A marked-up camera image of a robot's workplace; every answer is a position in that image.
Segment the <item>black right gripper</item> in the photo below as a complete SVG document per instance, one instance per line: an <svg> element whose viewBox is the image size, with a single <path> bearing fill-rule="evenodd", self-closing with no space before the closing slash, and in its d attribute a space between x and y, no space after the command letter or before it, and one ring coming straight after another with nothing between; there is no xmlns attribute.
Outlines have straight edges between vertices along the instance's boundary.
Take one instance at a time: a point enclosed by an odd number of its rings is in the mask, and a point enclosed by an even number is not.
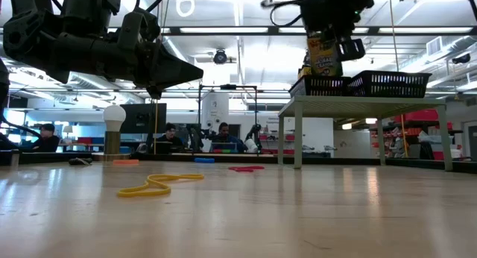
<svg viewBox="0 0 477 258"><path fill-rule="evenodd" d="M339 61L357 60L365 56L360 39L352 39L361 12L374 5L373 0L300 0L300 15L306 31L315 31L332 38Z"/></svg>

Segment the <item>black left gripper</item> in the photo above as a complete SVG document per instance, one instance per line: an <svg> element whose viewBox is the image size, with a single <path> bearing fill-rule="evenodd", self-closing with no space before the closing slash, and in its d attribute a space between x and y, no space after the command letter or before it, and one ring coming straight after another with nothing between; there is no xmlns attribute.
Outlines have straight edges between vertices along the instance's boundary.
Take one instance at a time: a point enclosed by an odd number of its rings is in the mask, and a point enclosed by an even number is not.
<svg viewBox="0 0 477 258"><path fill-rule="evenodd" d="M106 79L124 79L145 88L148 94L159 99L162 90L156 74L161 45L142 40L107 41L100 38L76 37L63 32L55 40L55 79L67 83L70 72L102 76ZM165 54L160 68L170 76L203 76L203 70ZM161 87L187 84L200 78L172 78L160 83Z"/></svg>

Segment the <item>Crayola box with blue print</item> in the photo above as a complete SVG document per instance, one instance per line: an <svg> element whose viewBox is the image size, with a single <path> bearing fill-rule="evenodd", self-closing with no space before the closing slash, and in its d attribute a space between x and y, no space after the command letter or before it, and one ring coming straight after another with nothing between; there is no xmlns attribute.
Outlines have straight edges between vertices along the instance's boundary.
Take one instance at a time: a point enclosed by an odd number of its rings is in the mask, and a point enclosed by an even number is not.
<svg viewBox="0 0 477 258"><path fill-rule="evenodd" d="M318 32L308 33L307 46L309 62L314 75L343 75L342 65L338 61L336 38Z"/></svg>

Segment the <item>black plastic mesh basket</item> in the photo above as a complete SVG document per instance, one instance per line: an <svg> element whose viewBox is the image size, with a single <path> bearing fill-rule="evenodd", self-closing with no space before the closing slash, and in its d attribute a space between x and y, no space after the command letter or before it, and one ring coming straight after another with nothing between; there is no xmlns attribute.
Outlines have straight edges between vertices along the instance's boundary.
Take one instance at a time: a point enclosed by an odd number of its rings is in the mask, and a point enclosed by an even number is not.
<svg viewBox="0 0 477 258"><path fill-rule="evenodd" d="M290 96L347 96L349 77L303 75L288 91Z"/></svg>
<svg viewBox="0 0 477 258"><path fill-rule="evenodd" d="M423 98L431 73L365 70L347 83L347 93L355 97Z"/></svg>

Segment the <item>white pillar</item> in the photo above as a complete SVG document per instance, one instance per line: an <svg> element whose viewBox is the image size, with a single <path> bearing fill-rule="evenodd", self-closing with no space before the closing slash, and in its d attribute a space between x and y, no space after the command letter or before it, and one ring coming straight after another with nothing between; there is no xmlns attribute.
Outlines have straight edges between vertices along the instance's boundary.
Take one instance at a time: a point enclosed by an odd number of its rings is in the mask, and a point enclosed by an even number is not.
<svg viewBox="0 0 477 258"><path fill-rule="evenodd" d="M208 92L201 100L201 128L209 135L218 134L219 125L227 122L229 116L229 95L225 92Z"/></svg>

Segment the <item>person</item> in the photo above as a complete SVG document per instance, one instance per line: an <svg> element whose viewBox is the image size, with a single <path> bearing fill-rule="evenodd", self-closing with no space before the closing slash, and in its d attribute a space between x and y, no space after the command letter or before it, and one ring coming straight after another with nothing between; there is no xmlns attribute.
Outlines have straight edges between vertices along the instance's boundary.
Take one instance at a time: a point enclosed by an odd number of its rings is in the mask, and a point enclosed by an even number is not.
<svg viewBox="0 0 477 258"><path fill-rule="evenodd" d="M54 135L55 126L44 124L40 127L40 138L32 145L37 152L54 153L60 143L60 138Z"/></svg>
<svg viewBox="0 0 477 258"><path fill-rule="evenodd" d="M215 143L215 146L218 146L218 143L234 144L238 153L244 153L247 150L245 144L238 137L229 135L229 125L226 122L219 125L218 135L214 137L212 142Z"/></svg>
<svg viewBox="0 0 477 258"><path fill-rule="evenodd" d="M176 135L176 126L168 122L165 126L165 133L157 139L157 144L160 145L173 145L173 146L184 146L183 141Z"/></svg>

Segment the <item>overhead bar with light strips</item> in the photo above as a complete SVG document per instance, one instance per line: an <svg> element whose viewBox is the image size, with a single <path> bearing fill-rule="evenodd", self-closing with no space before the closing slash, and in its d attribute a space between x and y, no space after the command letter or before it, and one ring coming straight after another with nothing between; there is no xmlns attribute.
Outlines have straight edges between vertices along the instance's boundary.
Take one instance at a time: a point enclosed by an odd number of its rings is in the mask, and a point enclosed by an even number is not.
<svg viewBox="0 0 477 258"><path fill-rule="evenodd" d="M300 36L306 33L302 26L208 26L208 27L165 27L166 36ZM477 26L358 26L352 35L356 37L396 36L477 36Z"/></svg>

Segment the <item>pale green metal riser shelf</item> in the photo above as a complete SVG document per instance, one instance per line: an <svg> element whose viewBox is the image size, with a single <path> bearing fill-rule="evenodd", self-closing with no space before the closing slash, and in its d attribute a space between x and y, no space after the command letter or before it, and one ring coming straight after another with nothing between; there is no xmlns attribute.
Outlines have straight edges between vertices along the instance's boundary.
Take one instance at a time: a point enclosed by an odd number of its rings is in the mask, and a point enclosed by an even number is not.
<svg viewBox="0 0 477 258"><path fill-rule="evenodd" d="M284 133L284 119L294 118L294 169L303 165L303 119L368 119L376 120L379 139L379 162L386 164L382 120L425 109L436 109L443 146L444 170L453 170L450 151L446 105L442 100L430 98L373 98L349 96L294 96L278 113L279 135Z"/></svg>

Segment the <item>lamp with white globe bulb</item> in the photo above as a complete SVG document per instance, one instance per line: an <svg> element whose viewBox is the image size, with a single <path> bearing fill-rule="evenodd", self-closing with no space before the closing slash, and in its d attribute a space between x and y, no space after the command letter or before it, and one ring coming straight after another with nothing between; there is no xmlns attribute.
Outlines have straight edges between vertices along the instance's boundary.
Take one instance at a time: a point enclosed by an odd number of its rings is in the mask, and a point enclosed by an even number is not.
<svg viewBox="0 0 477 258"><path fill-rule="evenodd" d="M104 134L104 151L93 153L92 159L100 162L110 162L114 160L128 160L129 154L121 154L121 126L126 119L126 112L123 107L111 105L103 112L103 119L106 125Z"/></svg>

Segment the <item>white ceiling air vent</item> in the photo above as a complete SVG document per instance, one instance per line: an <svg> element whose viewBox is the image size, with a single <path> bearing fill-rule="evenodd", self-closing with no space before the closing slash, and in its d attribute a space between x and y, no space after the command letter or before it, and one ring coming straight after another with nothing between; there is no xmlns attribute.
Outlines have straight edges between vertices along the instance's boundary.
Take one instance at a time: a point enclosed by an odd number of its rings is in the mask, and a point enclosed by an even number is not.
<svg viewBox="0 0 477 258"><path fill-rule="evenodd" d="M433 40L426 43L426 53L430 57L441 53L442 49L443 49L442 37L436 37Z"/></svg>

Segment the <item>white partition board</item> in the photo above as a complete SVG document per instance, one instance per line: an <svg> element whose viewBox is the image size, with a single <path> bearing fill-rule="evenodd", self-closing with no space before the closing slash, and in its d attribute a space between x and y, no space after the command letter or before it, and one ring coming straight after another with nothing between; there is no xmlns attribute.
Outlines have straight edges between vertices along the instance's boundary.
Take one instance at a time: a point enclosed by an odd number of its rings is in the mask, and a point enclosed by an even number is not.
<svg viewBox="0 0 477 258"><path fill-rule="evenodd" d="M324 118L303 118L302 120L302 144L303 150L313 148L313 151L322 152L324 146L333 146L333 120ZM284 134L294 135L295 118L284 118ZM285 139L284 150L294 150L294 142L287 142Z"/></svg>

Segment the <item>red storage bins rack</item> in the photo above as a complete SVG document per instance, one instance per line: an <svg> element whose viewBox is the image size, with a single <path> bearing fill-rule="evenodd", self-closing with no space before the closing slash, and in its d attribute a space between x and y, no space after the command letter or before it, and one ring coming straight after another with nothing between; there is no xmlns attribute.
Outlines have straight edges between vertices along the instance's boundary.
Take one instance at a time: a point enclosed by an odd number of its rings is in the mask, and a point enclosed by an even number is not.
<svg viewBox="0 0 477 258"><path fill-rule="evenodd" d="M387 158L444 159L436 109L392 116L384 119L382 125Z"/></svg>

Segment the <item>red rubber band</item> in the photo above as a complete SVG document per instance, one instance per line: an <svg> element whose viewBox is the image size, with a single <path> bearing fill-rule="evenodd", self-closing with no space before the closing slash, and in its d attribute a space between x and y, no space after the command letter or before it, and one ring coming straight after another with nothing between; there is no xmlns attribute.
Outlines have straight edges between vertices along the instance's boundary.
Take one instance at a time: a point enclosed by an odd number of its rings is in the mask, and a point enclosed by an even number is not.
<svg viewBox="0 0 477 258"><path fill-rule="evenodd" d="M232 167L229 167L228 168L229 170L231 171L235 171L235 172L255 172L255 171L258 171L258 170L263 170L264 167L263 166L232 166Z"/></svg>

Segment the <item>yellow rubber band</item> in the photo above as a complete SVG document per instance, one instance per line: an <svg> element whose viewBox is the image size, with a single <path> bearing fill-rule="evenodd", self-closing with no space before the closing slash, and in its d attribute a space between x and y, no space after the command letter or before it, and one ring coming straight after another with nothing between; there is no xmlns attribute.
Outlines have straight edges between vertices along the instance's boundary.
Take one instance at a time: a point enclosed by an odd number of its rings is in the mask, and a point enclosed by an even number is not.
<svg viewBox="0 0 477 258"><path fill-rule="evenodd" d="M171 187L166 182L203 179L203 174L151 174L141 186L120 189L116 194L120 198L168 195Z"/></svg>

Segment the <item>black background station frame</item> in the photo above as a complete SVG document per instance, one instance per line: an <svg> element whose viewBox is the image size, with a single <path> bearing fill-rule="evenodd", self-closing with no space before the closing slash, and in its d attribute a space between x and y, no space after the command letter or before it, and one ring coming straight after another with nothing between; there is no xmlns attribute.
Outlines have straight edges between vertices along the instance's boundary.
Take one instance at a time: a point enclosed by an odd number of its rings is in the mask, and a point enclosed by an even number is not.
<svg viewBox="0 0 477 258"><path fill-rule="evenodd" d="M258 124L258 110L257 110L258 89L257 89L257 86L245 86L245 85L236 85L236 84L223 84L223 85L220 85L220 86L212 86L212 85L200 84L199 88L198 88L198 124L200 125L200 128L201 128L201 122L200 122L201 100L202 100L202 97L208 92L225 92L228 95L230 93L232 93L232 94L237 94L238 93L238 94L244 94L245 96L250 96L254 100L254 107L253 107L254 124Z"/></svg>

